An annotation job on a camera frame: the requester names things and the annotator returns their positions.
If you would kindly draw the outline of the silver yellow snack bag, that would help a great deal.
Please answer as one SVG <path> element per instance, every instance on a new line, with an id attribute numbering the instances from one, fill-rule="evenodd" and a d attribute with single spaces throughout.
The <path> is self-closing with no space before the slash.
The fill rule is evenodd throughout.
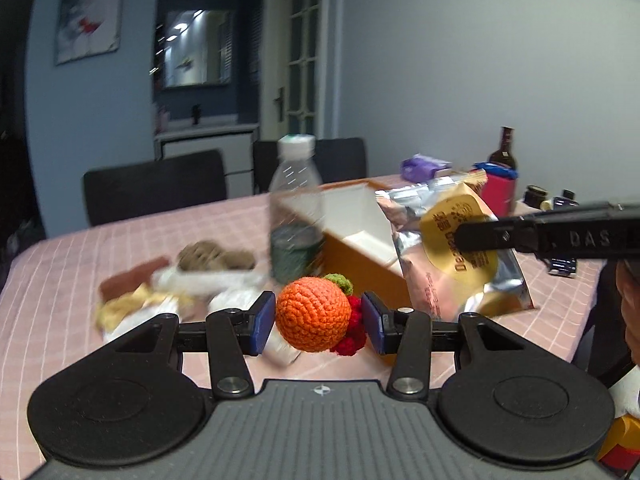
<path id="1" fill-rule="evenodd" d="M 466 254 L 454 241 L 460 224 L 495 218 L 478 195 L 486 183 L 486 172 L 473 170 L 376 193 L 413 309 L 446 322 L 463 312 L 492 318 L 533 309 L 513 252 Z"/>

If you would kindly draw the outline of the yellow cleaning cloth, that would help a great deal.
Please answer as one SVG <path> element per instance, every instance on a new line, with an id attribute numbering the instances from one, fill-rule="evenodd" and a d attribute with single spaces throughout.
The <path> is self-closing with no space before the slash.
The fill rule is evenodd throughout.
<path id="1" fill-rule="evenodd" d="M 94 314 L 94 324 L 102 332 L 112 332 L 128 316 L 152 307 L 175 307 L 178 315 L 190 316 L 194 304 L 194 299 L 189 295 L 156 292 L 142 284 L 133 292 L 125 292 L 122 296 L 99 304 Z"/>

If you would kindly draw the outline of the reddish brown sponge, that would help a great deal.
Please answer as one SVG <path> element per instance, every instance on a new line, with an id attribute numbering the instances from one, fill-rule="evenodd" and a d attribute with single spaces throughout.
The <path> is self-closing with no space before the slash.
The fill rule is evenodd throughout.
<path id="1" fill-rule="evenodd" d="M 161 256 L 140 263 L 127 271 L 117 273 L 100 284 L 100 299 L 107 302 L 128 294 L 128 292 L 134 292 L 142 284 L 149 285 L 152 274 L 166 268 L 166 266 L 170 266 L 170 260 Z"/>

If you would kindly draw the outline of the white tissue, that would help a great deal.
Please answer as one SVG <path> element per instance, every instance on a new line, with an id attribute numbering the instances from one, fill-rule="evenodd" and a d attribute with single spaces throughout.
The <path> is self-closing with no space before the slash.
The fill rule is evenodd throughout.
<path id="1" fill-rule="evenodd" d="M 154 292 L 209 299 L 209 313 L 224 308 L 247 310 L 250 297 L 241 297 L 240 292 L 256 292 L 259 295 L 267 285 L 268 276 L 256 270 L 181 271 L 178 266 L 165 266 L 151 276 Z"/>

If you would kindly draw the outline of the brown plush toy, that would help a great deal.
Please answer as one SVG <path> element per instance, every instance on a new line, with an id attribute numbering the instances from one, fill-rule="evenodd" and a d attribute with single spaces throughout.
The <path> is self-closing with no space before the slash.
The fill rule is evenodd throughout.
<path id="1" fill-rule="evenodd" d="M 249 271 L 256 259 L 247 250 L 228 250 L 214 240 L 199 240 L 181 249 L 177 266 L 184 272 Z"/>

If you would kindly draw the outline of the orange crochet fruit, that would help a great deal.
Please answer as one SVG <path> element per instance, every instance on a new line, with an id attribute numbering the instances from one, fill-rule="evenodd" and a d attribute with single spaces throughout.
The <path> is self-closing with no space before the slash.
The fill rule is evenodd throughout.
<path id="1" fill-rule="evenodd" d="M 287 284 L 277 296 L 274 320 L 283 339 L 303 352 L 354 356 L 367 343 L 362 300 L 343 274 Z"/>

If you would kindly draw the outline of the red box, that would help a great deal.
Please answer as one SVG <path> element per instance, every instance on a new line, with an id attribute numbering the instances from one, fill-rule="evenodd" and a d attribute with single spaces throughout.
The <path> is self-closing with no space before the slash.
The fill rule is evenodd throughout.
<path id="1" fill-rule="evenodd" d="M 516 180 L 507 177 L 486 174 L 487 182 L 480 197 L 496 217 L 510 216 L 516 190 Z"/>

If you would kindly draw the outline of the small dark jar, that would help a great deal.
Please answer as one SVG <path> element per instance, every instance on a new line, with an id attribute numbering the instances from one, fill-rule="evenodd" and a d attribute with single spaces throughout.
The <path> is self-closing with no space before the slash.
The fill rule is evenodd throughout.
<path id="1" fill-rule="evenodd" d="M 548 192 L 545 188 L 538 185 L 527 185 L 523 195 L 523 203 L 535 209 L 541 209 L 542 203 L 548 198 Z"/>

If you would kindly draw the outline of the blue packet on red box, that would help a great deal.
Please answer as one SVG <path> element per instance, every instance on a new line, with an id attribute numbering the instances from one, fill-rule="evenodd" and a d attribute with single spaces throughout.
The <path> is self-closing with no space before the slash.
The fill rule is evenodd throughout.
<path id="1" fill-rule="evenodd" d="M 518 172 L 508 166 L 495 164 L 494 162 L 476 162 L 473 167 L 477 170 L 484 170 L 486 174 L 506 180 L 516 180 Z"/>

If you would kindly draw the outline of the dark glass wine bottle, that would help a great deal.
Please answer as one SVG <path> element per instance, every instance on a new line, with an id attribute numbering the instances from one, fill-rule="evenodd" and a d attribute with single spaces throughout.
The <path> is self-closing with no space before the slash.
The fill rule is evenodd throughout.
<path id="1" fill-rule="evenodd" d="M 518 163 L 513 156 L 512 150 L 513 129 L 511 127 L 503 127 L 501 131 L 500 146 L 488 158 L 488 162 L 503 166 L 511 170 L 518 169 Z"/>

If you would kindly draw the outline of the purple tissue pack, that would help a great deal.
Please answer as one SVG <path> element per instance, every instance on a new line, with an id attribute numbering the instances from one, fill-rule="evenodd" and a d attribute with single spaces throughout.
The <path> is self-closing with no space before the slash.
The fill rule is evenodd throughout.
<path id="1" fill-rule="evenodd" d="M 451 168 L 451 162 L 446 160 L 414 154 L 403 160 L 400 165 L 400 176 L 412 183 L 424 183 L 434 179 L 439 171 Z"/>

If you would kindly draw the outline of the pink checkered tablecloth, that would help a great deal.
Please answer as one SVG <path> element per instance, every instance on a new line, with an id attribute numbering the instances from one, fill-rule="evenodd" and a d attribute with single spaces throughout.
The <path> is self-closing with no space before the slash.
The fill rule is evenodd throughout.
<path id="1" fill-rule="evenodd" d="M 268 200 L 255 195 L 137 218 L 44 240 L 19 255 L 1 293 L 1 479 L 23 479 L 42 462 L 26 419 L 40 382 L 102 346 L 94 326 L 99 284 L 159 256 L 173 257 L 189 243 L 231 234 L 267 258 Z M 570 361 L 582 336 L 603 263 L 578 263 L 574 278 L 557 278 L 535 257 L 518 255 L 535 310 L 499 323 Z M 249 358 L 257 388 L 264 378 L 379 379 L 390 368 L 368 348 L 351 358 L 303 354 L 277 368 Z"/>

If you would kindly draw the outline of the orange cardboard box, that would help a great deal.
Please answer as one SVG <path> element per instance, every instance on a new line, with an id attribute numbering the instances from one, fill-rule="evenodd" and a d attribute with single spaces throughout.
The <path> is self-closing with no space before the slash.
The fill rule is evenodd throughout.
<path id="1" fill-rule="evenodd" d="M 322 272 L 343 274 L 355 295 L 374 292 L 391 309 L 411 300 L 394 246 L 390 222 L 376 201 L 388 187 L 375 179 L 321 185 L 324 220 Z"/>

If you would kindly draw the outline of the right black chair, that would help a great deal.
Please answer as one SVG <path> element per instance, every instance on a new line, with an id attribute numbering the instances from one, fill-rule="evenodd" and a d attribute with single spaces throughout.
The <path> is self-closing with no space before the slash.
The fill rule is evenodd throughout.
<path id="1" fill-rule="evenodd" d="M 254 142 L 252 159 L 254 193 L 267 193 L 279 167 L 278 142 Z M 361 138 L 318 140 L 314 164 L 323 183 L 364 179 L 369 173 L 366 144 Z"/>

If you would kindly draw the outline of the black chair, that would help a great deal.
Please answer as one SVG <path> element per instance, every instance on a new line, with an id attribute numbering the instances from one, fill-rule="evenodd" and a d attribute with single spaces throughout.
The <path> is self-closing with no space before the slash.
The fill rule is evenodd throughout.
<path id="1" fill-rule="evenodd" d="M 252 159 L 254 193 L 267 193 L 279 167 L 278 142 L 254 142 Z M 314 164 L 323 183 L 364 179 L 369 173 L 366 144 L 361 138 L 318 140 Z"/>
<path id="2" fill-rule="evenodd" d="M 90 226 L 228 198 L 221 151 L 90 170 L 82 177 Z"/>

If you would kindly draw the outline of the left black chair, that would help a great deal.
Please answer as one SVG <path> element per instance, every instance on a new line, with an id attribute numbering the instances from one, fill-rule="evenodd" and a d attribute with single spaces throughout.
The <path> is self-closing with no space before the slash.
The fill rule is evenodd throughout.
<path id="1" fill-rule="evenodd" d="M 82 177 L 90 226 L 228 198 L 221 151 L 90 170 Z"/>

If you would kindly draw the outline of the clear plastic water bottle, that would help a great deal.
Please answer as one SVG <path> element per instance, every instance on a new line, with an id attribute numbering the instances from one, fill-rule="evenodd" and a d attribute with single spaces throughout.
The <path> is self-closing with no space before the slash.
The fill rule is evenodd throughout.
<path id="1" fill-rule="evenodd" d="M 281 285 L 322 272 L 324 203 L 314 164 L 316 138 L 288 134 L 278 141 L 279 166 L 269 187 L 269 257 Z"/>

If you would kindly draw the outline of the white sideboard cabinet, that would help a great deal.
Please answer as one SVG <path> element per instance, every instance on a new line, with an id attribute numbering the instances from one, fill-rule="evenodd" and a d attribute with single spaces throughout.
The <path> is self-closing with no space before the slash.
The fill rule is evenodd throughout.
<path id="1" fill-rule="evenodd" d="M 250 196 L 253 190 L 252 146 L 258 124 L 192 126 L 159 133 L 154 139 L 156 160 L 210 150 L 221 152 L 228 196 Z"/>

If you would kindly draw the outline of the white glass panel door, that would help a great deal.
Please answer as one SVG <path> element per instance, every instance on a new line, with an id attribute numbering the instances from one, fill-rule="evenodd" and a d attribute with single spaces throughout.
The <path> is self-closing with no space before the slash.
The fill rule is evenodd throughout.
<path id="1" fill-rule="evenodd" d="M 264 0 L 260 136 L 338 136 L 344 0 Z"/>

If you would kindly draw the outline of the wall mirror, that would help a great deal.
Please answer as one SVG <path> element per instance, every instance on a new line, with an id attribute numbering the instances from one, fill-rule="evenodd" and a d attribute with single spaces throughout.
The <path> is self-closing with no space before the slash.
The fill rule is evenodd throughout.
<path id="1" fill-rule="evenodd" d="M 162 87 L 230 84 L 233 20 L 227 9 L 169 11 L 156 51 Z"/>

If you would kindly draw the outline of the wine glass wall picture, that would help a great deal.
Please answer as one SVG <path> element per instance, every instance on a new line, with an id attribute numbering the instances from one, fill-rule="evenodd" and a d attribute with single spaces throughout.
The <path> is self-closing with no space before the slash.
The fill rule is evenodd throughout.
<path id="1" fill-rule="evenodd" d="M 60 0 L 54 37 L 55 64 L 117 51 L 123 1 Z"/>

